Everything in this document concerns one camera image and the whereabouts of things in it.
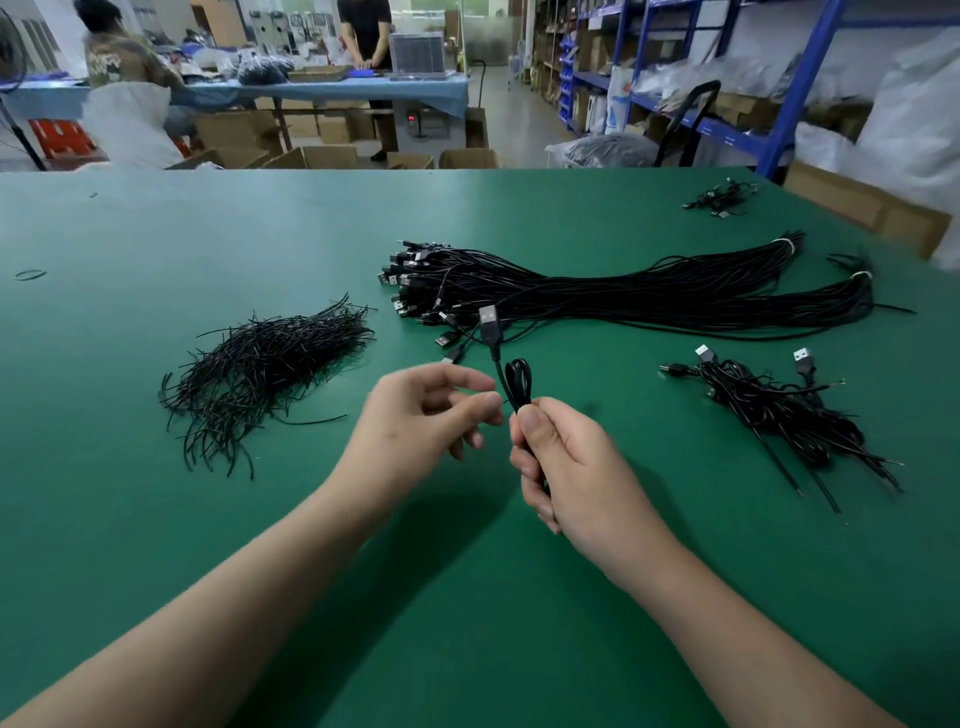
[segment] hand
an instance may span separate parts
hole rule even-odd
[[[613,583],[625,588],[638,547],[656,553],[661,544],[652,541],[674,541],[610,435],[587,415],[541,397],[511,416],[510,436],[524,501]]]
[[[462,460],[464,442],[483,447],[481,423],[503,425],[495,387],[492,377],[452,364],[424,364],[382,377],[367,395],[334,472],[349,484],[371,486],[374,497],[394,505],[430,475],[444,450]]]

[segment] person in black shirt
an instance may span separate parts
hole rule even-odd
[[[390,59],[390,15],[388,0],[337,0],[344,42],[353,56],[354,68],[393,70]],[[370,101],[371,109],[392,109],[389,101]],[[392,114],[377,114],[373,118],[380,137],[381,149],[371,157],[385,161],[387,152],[395,152],[396,126]]]

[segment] person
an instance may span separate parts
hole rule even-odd
[[[73,7],[89,31],[84,55],[91,87],[133,81],[156,84],[172,92],[185,89],[180,76],[145,42],[127,33],[120,9],[109,0],[74,0]],[[171,106],[163,129],[170,136],[193,136],[196,128],[192,109]]]
[[[503,424],[494,388],[449,364],[381,378],[316,492],[5,728],[225,724],[336,571],[444,451],[462,459],[465,443],[483,446],[479,425]],[[732,728],[902,726],[686,550],[598,423],[540,398],[511,416],[510,434],[524,500],[657,621]]]
[[[337,0],[340,24],[347,50],[353,58],[354,68],[372,68],[392,71],[390,58],[390,15],[388,0]],[[389,101],[370,101],[371,109],[393,109]],[[372,161],[386,161],[388,152],[396,152],[396,124],[391,113],[380,113],[373,118],[376,133],[380,137],[380,151]]]

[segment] green table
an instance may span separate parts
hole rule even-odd
[[[877,311],[801,342],[707,342],[782,377],[806,345],[822,381],[846,378],[828,402],[907,463],[903,497],[838,463],[827,481],[846,522],[807,478],[798,498],[699,384],[659,374],[692,363],[700,337],[569,322],[504,355],[530,361],[535,394],[602,423],[681,538],[759,609],[913,728],[956,725],[956,281],[774,187],[744,217],[681,211],[729,174],[0,176],[0,716],[310,493],[379,376],[441,357],[442,329],[398,319],[395,290],[376,280],[398,238],[608,275],[803,228],[784,288],[838,280],[824,255],[864,246],[878,299],[920,315]],[[13,280],[26,268],[49,273]],[[378,309],[376,341],[292,414],[349,417],[255,433],[254,482],[225,479],[223,465],[188,473],[156,392],[194,336],[345,292]],[[492,371],[480,348],[466,363]],[[497,431],[465,467],[442,466],[318,605],[238,725],[722,724],[658,627],[523,504],[507,452]]]

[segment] small pile of cables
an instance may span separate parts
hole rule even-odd
[[[706,345],[697,349],[697,355],[700,363],[694,367],[664,364],[660,370],[671,376],[698,377],[707,384],[710,398],[728,407],[736,419],[754,433],[797,493],[804,493],[800,483],[770,448],[765,436],[781,437],[790,446],[837,515],[841,515],[840,507],[817,473],[830,464],[833,454],[856,457],[895,492],[902,493],[897,479],[885,467],[888,463],[902,463],[871,454],[865,447],[863,432],[850,416],[824,405],[820,393],[844,382],[818,386],[813,377],[814,360],[807,349],[793,354],[803,386],[776,382],[768,375],[757,376],[746,365],[732,359],[719,361]]]
[[[880,305],[874,303],[868,262],[851,255],[828,258],[848,273],[844,280],[775,295],[780,275],[803,248],[799,231],[748,250],[671,255],[644,270],[608,278],[544,276],[483,251],[403,245],[405,250],[391,255],[391,264],[379,274],[381,282],[399,286],[393,303],[400,316],[428,326],[446,324],[463,336],[478,326],[480,308],[495,305],[501,329],[515,330],[504,343],[558,319],[772,341],[850,324]],[[517,330],[518,322],[526,324]],[[784,328],[801,330],[774,330]]]
[[[747,195],[756,195],[759,187],[756,184],[737,182],[727,177],[727,186],[718,184],[712,189],[701,193],[692,203],[684,205],[684,209],[708,209],[714,217],[728,217],[734,207],[739,207],[747,201]]]
[[[224,333],[213,351],[197,349],[176,386],[170,387],[173,374],[166,375],[159,394],[160,403],[170,410],[168,429],[177,415],[191,418],[180,437],[187,469],[203,460],[213,470],[210,459],[222,454],[229,462],[229,477],[243,453],[253,480],[253,461],[241,441],[262,427],[265,417],[286,425],[318,425],[345,417],[291,423],[277,414],[289,416],[291,403],[302,400],[318,378],[329,379],[367,346],[373,337],[365,326],[367,310],[344,296],[313,316],[257,319],[254,314],[242,326],[200,334]]]

